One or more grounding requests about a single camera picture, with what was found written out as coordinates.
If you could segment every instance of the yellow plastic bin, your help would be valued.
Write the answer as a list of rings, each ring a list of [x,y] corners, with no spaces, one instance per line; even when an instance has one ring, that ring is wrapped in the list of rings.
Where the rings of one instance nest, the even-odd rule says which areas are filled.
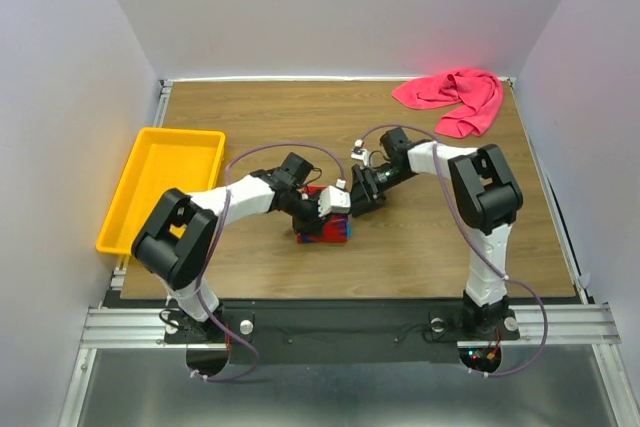
[[[197,192],[216,185],[225,135],[208,130],[142,129],[111,201],[96,249],[129,255],[160,196],[173,187]]]

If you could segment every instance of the wooden table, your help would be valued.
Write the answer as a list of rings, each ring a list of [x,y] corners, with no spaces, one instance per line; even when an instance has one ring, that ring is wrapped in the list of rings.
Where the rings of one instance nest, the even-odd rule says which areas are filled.
[[[416,111],[391,98],[397,82],[185,82],[173,86],[165,127],[221,130],[225,158],[277,141],[321,144],[347,171],[355,139],[390,122],[433,130],[447,109]],[[372,134],[371,141],[384,132]],[[409,134],[418,139],[420,135]],[[550,218],[513,94],[505,83],[498,117],[481,138],[444,139],[456,146],[498,144],[524,193],[509,240],[511,277],[544,296],[571,296],[573,286]],[[233,180],[280,165],[292,149],[242,160]],[[324,154],[293,149],[322,168],[317,185],[333,183]],[[219,185],[224,182],[220,175]],[[346,244],[298,245],[286,214],[273,212],[225,228],[206,277],[223,298],[459,297],[469,274],[469,248],[455,228],[435,177],[421,175],[388,192],[382,209],[352,220]],[[510,288],[510,295],[526,295]],[[123,298],[164,298],[161,283],[131,262]]]

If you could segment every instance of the bolt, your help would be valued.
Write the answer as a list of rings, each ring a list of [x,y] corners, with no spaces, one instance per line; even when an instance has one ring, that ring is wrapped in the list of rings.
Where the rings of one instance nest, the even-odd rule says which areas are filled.
[[[508,331],[515,332],[516,330],[518,330],[518,321],[513,317],[507,317],[506,319],[504,319],[504,326]]]
[[[253,332],[253,323],[250,320],[243,320],[240,322],[240,332],[243,335],[249,335]]]
[[[440,317],[434,317],[431,319],[431,331],[436,334],[444,332],[445,323]]]

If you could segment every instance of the red cloth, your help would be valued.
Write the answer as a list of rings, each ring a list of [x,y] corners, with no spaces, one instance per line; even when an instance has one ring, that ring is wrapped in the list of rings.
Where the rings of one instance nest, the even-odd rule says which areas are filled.
[[[436,133],[461,139],[481,136],[502,105],[502,83],[490,72],[458,69],[405,82],[391,93],[410,109],[437,109],[462,102],[442,116]]]

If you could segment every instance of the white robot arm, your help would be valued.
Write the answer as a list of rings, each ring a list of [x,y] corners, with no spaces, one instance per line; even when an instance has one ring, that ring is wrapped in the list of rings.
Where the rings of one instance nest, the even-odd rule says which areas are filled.
[[[313,165],[290,153],[281,166],[258,170],[227,187],[184,194],[171,189],[163,194],[151,212],[131,251],[148,270],[165,283],[180,308],[204,322],[208,314],[197,297],[200,291],[211,312],[220,304],[206,279],[198,276],[207,260],[216,228],[245,217],[281,210],[293,218],[296,233],[318,235],[333,213],[349,211],[349,194],[330,186],[315,196],[300,193]],[[222,222],[225,204],[226,215]],[[175,228],[184,228],[176,235]]]
[[[456,207],[467,224],[471,243],[506,275],[507,242],[522,206],[522,192],[500,149],[495,145],[476,149],[438,144],[435,158],[432,141],[411,142],[401,128],[388,131],[380,140],[387,163],[375,169],[352,169],[354,216],[380,207],[386,190],[416,174],[437,175],[438,162],[440,175],[452,180]],[[365,163],[370,157],[361,140],[356,141],[352,157]],[[508,310],[504,278],[473,250],[463,300],[467,307],[463,321],[478,330],[490,328]]]

